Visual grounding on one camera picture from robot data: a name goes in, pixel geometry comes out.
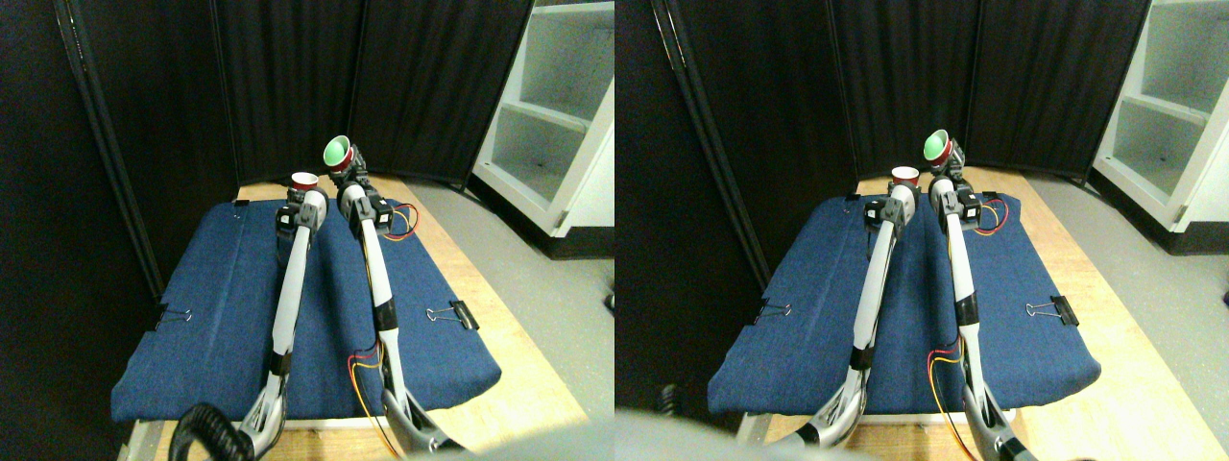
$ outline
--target wooden table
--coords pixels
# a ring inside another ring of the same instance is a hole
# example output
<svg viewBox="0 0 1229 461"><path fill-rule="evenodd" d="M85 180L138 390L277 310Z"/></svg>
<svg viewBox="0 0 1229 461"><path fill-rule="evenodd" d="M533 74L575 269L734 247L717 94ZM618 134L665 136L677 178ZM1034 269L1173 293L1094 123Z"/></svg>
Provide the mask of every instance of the wooden table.
<svg viewBox="0 0 1229 461"><path fill-rule="evenodd" d="M1077 310L1088 350L1101 363L1101 377L1088 388L1056 403L1019 409L1011 428L1034 455L1040 460L1225 459L1152 342L1029 182L1016 172L993 168L966 168L965 177L976 191L1020 199L1023 213L1011 210L1011 219L1024 225L1054 285ZM882 194L887 181L863 181L858 192ZM923 177L923 188L927 181ZM773 416L766 440L780 439L807 419ZM957 428L976 454L968 428ZM964 457L948 428L938 424L860 425L847 447L887 460Z"/></svg>
<svg viewBox="0 0 1229 461"><path fill-rule="evenodd" d="M374 176L371 183L383 197L418 208L418 237L452 291L482 325L478 334L503 370L499 382L481 396L454 408L429 412L444 431L466 447L482 451L526 434L587 420L533 339L418 197L395 177ZM322 176L320 184L329 197L337 195L328 177ZM259 183L240 188L237 198L284 200L285 197L284 186ZM165 460L173 431L175 422L139 422L127 457ZM366 418L354 418L288 422L281 439L263 459L359 461L387 460L390 455Z"/></svg>

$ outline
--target white shelf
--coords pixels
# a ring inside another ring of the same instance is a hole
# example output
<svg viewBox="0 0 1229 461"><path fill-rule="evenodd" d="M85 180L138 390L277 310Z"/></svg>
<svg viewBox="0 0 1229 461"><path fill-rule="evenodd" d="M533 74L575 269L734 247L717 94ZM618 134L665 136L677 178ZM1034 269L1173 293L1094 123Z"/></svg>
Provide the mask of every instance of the white shelf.
<svg viewBox="0 0 1229 461"><path fill-rule="evenodd" d="M530 104L505 107L517 108L499 114L490 164L549 203L563 184L585 133L553 123L541 117L543 112L521 111Z"/></svg>
<svg viewBox="0 0 1229 461"><path fill-rule="evenodd" d="M1153 0L1153 7L1168 5L1225 4L1227 0Z"/></svg>
<svg viewBox="0 0 1229 461"><path fill-rule="evenodd" d="M614 5L533 9L517 101L592 119L614 75Z"/></svg>
<svg viewBox="0 0 1229 461"><path fill-rule="evenodd" d="M1209 113L1229 76L1229 1L1156 4L1141 93Z"/></svg>
<svg viewBox="0 0 1229 461"><path fill-rule="evenodd" d="M1184 120L1200 125L1200 129L1206 127L1208 124L1208 118L1212 117L1212 114L1207 112L1148 95L1126 95L1122 98L1125 101L1131 101L1136 104L1147 107L1149 109L1163 112L1171 117L1181 118Z"/></svg>
<svg viewBox="0 0 1229 461"><path fill-rule="evenodd" d="M538 6L533 9L533 16L552 21L567 21L576 26L613 28L614 2Z"/></svg>
<svg viewBox="0 0 1229 461"><path fill-rule="evenodd" d="M1126 96L1118 109L1113 159L1164 193L1174 194L1203 134L1206 119Z"/></svg>
<svg viewBox="0 0 1229 461"><path fill-rule="evenodd" d="M532 104L528 102L504 101L503 108L505 111L516 111L543 122L554 123L557 125L564 127L567 129L581 134L589 132L589 125L592 124L591 120L586 120L584 118L575 116L569 116L563 112L548 107L542 107L538 104Z"/></svg>

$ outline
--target blue fabric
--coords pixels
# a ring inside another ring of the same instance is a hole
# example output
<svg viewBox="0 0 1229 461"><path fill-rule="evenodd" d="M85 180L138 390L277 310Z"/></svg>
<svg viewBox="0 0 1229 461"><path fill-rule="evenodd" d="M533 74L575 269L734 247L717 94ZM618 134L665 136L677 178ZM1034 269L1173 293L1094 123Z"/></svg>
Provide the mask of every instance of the blue fabric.
<svg viewBox="0 0 1229 461"><path fill-rule="evenodd" d="M145 333L112 390L114 420L177 419L198 402L213 403L231 420L243 418L261 391L273 343L281 286L273 219L283 204L226 203L202 219L162 296L168 310L192 310L192 320ZM447 309L457 297L418 236L401 242L380 238L380 245L397 305L406 386L418 402L426 409L452 407L494 386L499 365L478 332L426 318L425 309ZM328 218L307 256L288 417L363 416L345 359L374 339L363 248L329 200ZM379 372L364 368L356 372L367 408L382 414Z"/></svg>
<svg viewBox="0 0 1229 461"><path fill-rule="evenodd" d="M980 306L982 369L1003 408L1040 406L1088 387L1101 365L1077 327L1025 312L1026 302L1046 304L1059 293L1020 225L1020 202L1002 197L1011 209L1002 230L992 236L965 231ZM789 304L793 312L742 328L709 382L712 412L814 414L841 386L868 267L860 214L873 198L836 198L815 209L764 291L771 304ZM956 337L946 237L925 194L921 202L889 268L868 414L936 412L925 358ZM993 226L989 213L983 226ZM1080 300L1072 302L1078 310ZM960 376L957 365L935 364L946 409L964 408Z"/></svg>

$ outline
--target black binder clip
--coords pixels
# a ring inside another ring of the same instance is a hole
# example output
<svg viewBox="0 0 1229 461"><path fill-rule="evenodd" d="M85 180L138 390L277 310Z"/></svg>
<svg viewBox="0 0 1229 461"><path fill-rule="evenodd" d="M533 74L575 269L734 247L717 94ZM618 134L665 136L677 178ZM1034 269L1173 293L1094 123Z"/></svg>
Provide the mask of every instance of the black binder clip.
<svg viewBox="0 0 1229 461"><path fill-rule="evenodd" d="M187 310L187 311L182 311L181 312L181 311L172 311L172 310L167 309L170 306L167 304L165 304L165 302L163 304L159 304L157 306L162 307L162 312L159 313L157 323L154 323L154 329L152 331L155 331L155 332L157 331L159 327L162 326L162 323L187 322L187 321L192 320L192 310L190 309ZM167 316L166 316L167 313L172 315L171 318L167 318Z"/></svg>
<svg viewBox="0 0 1229 461"><path fill-rule="evenodd" d="M763 318L763 317L772 317L772 316L783 316L784 317L784 316L788 316L793 311L794 311L794 309L790 307L790 305L788 305L788 304L784 305L784 306L771 305L771 304L768 304L768 299L764 297L763 299L763 305L760 306L760 315L756 316L756 320L753 322L751 322L751 325L760 325L760 318Z"/></svg>
<svg viewBox="0 0 1229 461"><path fill-rule="evenodd" d="M1054 306L1054 311L1058 313L1040 312L1039 307ZM1075 318L1075 311L1072 310L1072 305L1067 302L1067 296L1050 296L1050 302L1039 304L1036 306L1031 304L1025 304L1024 310L1029 312L1029 317L1034 316L1050 316L1058 317L1063 321L1063 325L1079 326L1079 318Z"/></svg>
<svg viewBox="0 0 1229 461"><path fill-rule="evenodd" d="M469 312L469 307L465 305L465 301L449 301L449 306L451 307L441 310L428 309L426 318L430 318L433 322L436 320L461 322L465 329L478 329L478 320L473 318L473 313ZM452 311L456 317L441 317L436 315L447 311Z"/></svg>

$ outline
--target black cable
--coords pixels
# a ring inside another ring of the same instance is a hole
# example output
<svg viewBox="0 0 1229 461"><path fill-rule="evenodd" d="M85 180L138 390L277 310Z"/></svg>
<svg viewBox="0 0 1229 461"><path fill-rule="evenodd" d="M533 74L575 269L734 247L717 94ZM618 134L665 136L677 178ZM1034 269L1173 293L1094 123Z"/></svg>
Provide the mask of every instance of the black cable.
<svg viewBox="0 0 1229 461"><path fill-rule="evenodd" d="M214 460L249 461L256 459L252 439L235 429L222 412L209 403L197 403L179 417L171 436L167 457L171 461L188 459L192 443L199 441Z"/></svg>

